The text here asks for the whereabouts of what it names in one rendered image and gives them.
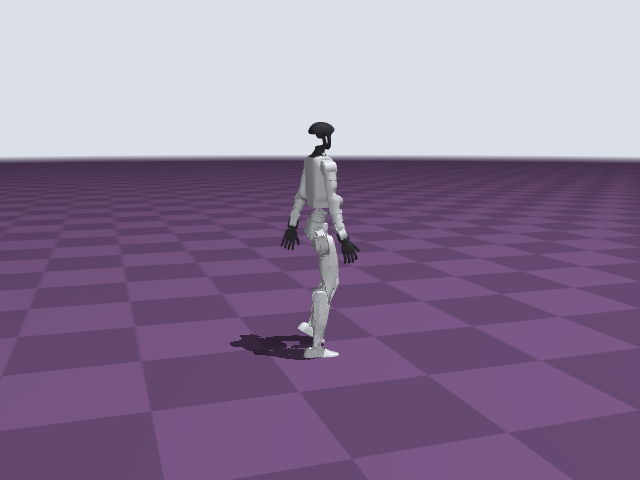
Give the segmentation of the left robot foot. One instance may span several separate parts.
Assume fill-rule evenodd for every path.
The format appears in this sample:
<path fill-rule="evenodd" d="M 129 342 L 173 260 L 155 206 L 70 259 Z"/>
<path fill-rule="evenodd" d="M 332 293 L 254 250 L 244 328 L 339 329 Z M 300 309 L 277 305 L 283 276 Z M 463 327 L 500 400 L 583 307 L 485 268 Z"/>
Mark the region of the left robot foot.
<path fill-rule="evenodd" d="M 309 324 L 310 324 L 310 323 L 309 323 Z M 306 333 L 306 334 L 308 334 L 308 335 L 310 335 L 310 336 L 312 336 L 312 337 L 313 337 L 313 328 L 311 328 L 312 326 L 310 327 L 310 326 L 309 326 L 309 324 L 308 324 L 308 323 L 306 323 L 306 322 L 303 322 L 303 323 L 301 323 L 297 328 L 298 328 L 299 330 L 301 330 L 302 332 L 304 332 L 304 333 Z M 321 341 L 321 340 L 320 340 L 320 341 Z M 322 340 L 322 343 L 325 343 L 325 340 L 324 340 L 324 339 Z"/>

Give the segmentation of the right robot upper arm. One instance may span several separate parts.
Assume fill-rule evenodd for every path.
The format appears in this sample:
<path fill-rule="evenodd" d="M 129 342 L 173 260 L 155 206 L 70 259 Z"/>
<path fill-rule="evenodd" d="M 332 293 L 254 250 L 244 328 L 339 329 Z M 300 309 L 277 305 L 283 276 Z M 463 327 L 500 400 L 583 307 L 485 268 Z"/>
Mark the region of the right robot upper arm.
<path fill-rule="evenodd" d="M 337 189 L 337 165 L 332 160 L 321 160 L 321 173 L 324 176 L 325 181 L 325 189 L 327 195 L 327 201 L 329 204 L 329 200 L 332 196 L 337 196 L 340 200 L 340 206 L 343 204 L 343 199 L 341 196 L 336 195 Z M 339 207 L 340 207 L 339 206 Z"/>

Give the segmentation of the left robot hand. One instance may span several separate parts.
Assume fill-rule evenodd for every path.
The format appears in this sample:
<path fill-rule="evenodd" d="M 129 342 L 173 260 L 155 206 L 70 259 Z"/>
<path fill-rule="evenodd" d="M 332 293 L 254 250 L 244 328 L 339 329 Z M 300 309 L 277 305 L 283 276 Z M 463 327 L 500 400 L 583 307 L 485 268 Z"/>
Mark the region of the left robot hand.
<path fill-rule="evenodd" d="M 287 246 L 287 243 L 288 243 L 288 240 L 289 240 L 289 244 L 288 244 L 288 249 L 287 249 L 287 250 L 289 250 L 289 249 L 290 249 L 291 241 L 292 241 L 292 250 L 293 250 L 293 249 L 294 249 L 294 241 L 295 241 L 295 237 L 296 237 L 297 245 L 299 246 L 299 239 L 298 239 L 298 236 L 297 236 L 297 232 L 296 232 L 296 230 L 295 230 L 295 229 L 297 229 L 297 227 L 298 227 L 298 223 L 299 223 L 299 221 L 297 220 L 297 225 L 296 225 L 296 227 L 294 227 L 294 226 L 290 226 L 290 225 L 289 225 L 289 222 L 290 222 L 290 219 L 289 219 L 289 221 L 288 221 L 288 225 L 287 225 L 287 227 L 288 227 L 289 229 L 288 229 L 288 230 L 285 232 L 285 234 L 284 234 L 284 238 L 283 238 L 283 240 L 282 240 L 281 247 L 283 246 L 284 241 L 285 241 L 285 238 L 286 238 L 286 242 L 285 242 L 284 249 L 286 249 L 286 246 Z"/>

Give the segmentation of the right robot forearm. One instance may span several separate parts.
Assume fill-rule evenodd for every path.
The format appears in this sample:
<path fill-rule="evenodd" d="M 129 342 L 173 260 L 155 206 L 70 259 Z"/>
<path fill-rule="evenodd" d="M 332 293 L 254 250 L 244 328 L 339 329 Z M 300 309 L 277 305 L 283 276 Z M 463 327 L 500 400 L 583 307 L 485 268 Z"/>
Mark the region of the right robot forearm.
<path fill-rule="evenodd" d="M 337 196 L 332 196 L 329 200 L 329 213 L 332 217 L 333 230 L 338 233 L 341 241 L 348 237 L 347 232 L 345 230 L 345 225 L 342 222 L 342 209 L 339 208 L 340 200 Z M 333 221 L 334 220 L 334 221 Z"/>

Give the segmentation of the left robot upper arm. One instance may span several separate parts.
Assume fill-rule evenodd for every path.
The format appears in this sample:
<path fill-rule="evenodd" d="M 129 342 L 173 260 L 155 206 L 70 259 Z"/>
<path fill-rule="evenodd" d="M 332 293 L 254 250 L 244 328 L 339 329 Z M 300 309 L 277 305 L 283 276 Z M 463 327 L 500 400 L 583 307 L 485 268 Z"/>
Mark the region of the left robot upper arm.
<path fill-rule="evenodd" d="M 306 158 L 307 158 L 307 156 L 306 156 Z M 306 198 L 306 186 L 305 186 L 305 161 L 306 161 L 306 158 L 304 160 L 304 169 L 303 169 L 303 173 L 302 173 L 302 176 L 301 176 L 300 187 L 299 187 L 299 190 L 298 190 L 298 196 L 303 198 L 303 199 L 307 199 Z"/>

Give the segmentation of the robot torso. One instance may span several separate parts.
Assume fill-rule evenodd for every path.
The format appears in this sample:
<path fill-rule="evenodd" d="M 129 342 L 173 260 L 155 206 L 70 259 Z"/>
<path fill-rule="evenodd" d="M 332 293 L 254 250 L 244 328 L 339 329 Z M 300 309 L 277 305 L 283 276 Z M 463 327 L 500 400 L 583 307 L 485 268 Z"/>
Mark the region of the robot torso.
<path fill-rule="evenodd" d="M 325 156 L 324 156 L 325 155 Z M 323 230 L 327 235 L 328 223 L 326 220 L 327 211 L 322 208 L 329 208 L 327 201 L 324 176 L 321 173 L 321 160 L 332 160 L 326 153 L 322 156 L 309 157 L 305 161 L 305 186 L 307 205 L 316 208 L 311 212 L 305 224 L 305 235 L 312 241 L 315 231 Z M 332 160 L 333 161 L 333 160 Z M 319 209 L 319 210 L 318 210 Z"/>

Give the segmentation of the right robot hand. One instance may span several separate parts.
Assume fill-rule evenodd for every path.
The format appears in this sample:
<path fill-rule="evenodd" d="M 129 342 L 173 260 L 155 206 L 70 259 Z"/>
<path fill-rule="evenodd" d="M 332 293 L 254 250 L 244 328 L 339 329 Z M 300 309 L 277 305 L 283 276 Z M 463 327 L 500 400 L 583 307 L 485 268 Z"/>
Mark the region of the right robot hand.
<path fill-rule="evenodd" d="M 347 233 L 347 235 L 348 235 L 348 233 Z M 347 258 L 348 258 L 348 263 L 350 263 L 350 262 L 353 263 L 354 262 L 354 256 L 355 256 L 355 260 L 357 260 L 358 257 L 357 257 L 357 254 L 355 252 L 355 249 L 357 250 L 357 252 L 360 252 L 360 251 L 359 251 L 359 248 L 356 245 L 353 244 L 353 242 L 348 241 L 350 239 L 349 236 L 346 239 L 341 241 L 341 239 L 340 239 L 340 237 L 339 237 L 339 235 L 337 233 L 337 238 L 339 240 L 339 243 L 342 243 L 341 250 L 342 250 L 342 254 L 344 256 L 344 264 L 346 264 Z M 352 253 L 354 254 L 354 256 L 353 256 Z M 346 258 L 346 254 L 347 254 L 347 258 Z M 351 256 L 352 261 L 350 259 L 350 256 Z"/>

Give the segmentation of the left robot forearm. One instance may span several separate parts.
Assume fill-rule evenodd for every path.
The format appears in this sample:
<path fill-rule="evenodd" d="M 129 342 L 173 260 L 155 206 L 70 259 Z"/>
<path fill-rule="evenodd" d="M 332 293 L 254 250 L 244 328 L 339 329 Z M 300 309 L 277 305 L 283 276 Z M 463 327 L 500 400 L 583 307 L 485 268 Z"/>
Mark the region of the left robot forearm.
<path fill-rule="evenodd" d="M 297 194 L 295 196 L 295 199 L 294 199 L 294 205 L 292 207 L 294 210 L 292 210 L 291 213 L 290 213 L 290 216 L 291 216 L 290 222 L 289 222 L 290 226 L 296 227 L 297 220 L 300 217 L 300 211 L 302 212 L 302 209 L 303 209 L 303 206 L 305 205 L 305 203 L 306 203 L 305 200 L 302 199 L 301 197 L 299 197 L 298 196 L 298 192 L 297 192 Z"/>

